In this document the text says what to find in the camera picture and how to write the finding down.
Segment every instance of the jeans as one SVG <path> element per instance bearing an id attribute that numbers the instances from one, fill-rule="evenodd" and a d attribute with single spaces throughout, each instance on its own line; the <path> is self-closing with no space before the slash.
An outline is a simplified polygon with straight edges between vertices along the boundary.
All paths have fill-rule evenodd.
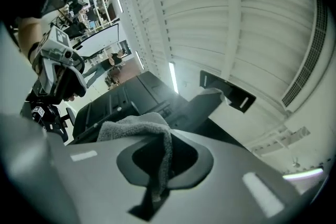
<path id="1" fill-rule="evenodd" d="M 92 76 L 91 79 L 89 79 L 88 83 L 87 83 L 87 88 L 89 88 L 101 75 L 103 75 L 105 73 L 105 69 L 103 69 L 103 67 L 101 66 L 101 64 L 97 64 L 93 67 L 91 67 L 88 72 L 86 72 L 85 74 L 83 74 L 83 77 L 86 78 L 88 76 L 90 76 L 92 73 L 94 73 L 94 75 Z"/>

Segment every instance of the black t-shirt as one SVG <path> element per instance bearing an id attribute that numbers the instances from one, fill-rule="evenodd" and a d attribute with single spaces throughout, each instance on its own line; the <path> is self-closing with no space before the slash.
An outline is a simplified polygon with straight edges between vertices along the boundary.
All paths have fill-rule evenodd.
<path id="1" fill-rule="evenodd" d="M 112 54 L 112 58 L 114 60 L 114 65 L 118 65 L 121 63 L 121 59 L 118 58 L 118 54 Z M 104 70 L 109 70 L 112 68 L 112 65 L 109 62 L 109 59 L 104 60 L 100 63 Z"/>

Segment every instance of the standing person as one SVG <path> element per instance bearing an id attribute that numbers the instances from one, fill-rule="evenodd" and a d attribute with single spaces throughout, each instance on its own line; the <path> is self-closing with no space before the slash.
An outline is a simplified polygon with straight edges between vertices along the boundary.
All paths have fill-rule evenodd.
<path id="1" fill-rule="evenodd" d="M 83 74 L 83 77 L 86 78 L 92 73 L 94 73 L 93 77 L 89 79 L 87 83 L 87 88 L 89 88 L 101 75 L 103 75 L 107 70 L 112 68 L 112 66 L 118 65 L 121 63 L 121 57 L 125 54 L 125 50 L 121 49 L 117 54 L 108 55 L 108 59 L 100 62 L 99 64 L 91 67 L 88 72 Z"/>

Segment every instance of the white board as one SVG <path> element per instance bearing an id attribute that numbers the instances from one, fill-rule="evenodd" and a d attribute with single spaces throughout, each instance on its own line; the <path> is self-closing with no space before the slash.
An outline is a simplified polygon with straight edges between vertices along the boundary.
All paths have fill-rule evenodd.
<path id="1" fill-rule="evenodd" d="M 119 25 L 113 25 L 106 28 L 88 39 L 84 40 L 80 47 L 77 48 L 78 54 L 81 56 L 89 57 L 97 51 L 114 44 L 119 41 Z"/>

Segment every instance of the black strap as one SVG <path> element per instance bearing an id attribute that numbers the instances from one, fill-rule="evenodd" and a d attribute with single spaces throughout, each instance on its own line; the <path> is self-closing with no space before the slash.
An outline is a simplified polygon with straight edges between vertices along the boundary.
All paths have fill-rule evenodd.
<path id="1" fill-rule="evenodd" d="M 36 42 L 32 45 L 32 47 L 30 48 L 29 52 L 28 52 L 28 61 L 30 62 L 30 57 L 32 55 L 32 52 L 38 47 L 39 42 Z"/>

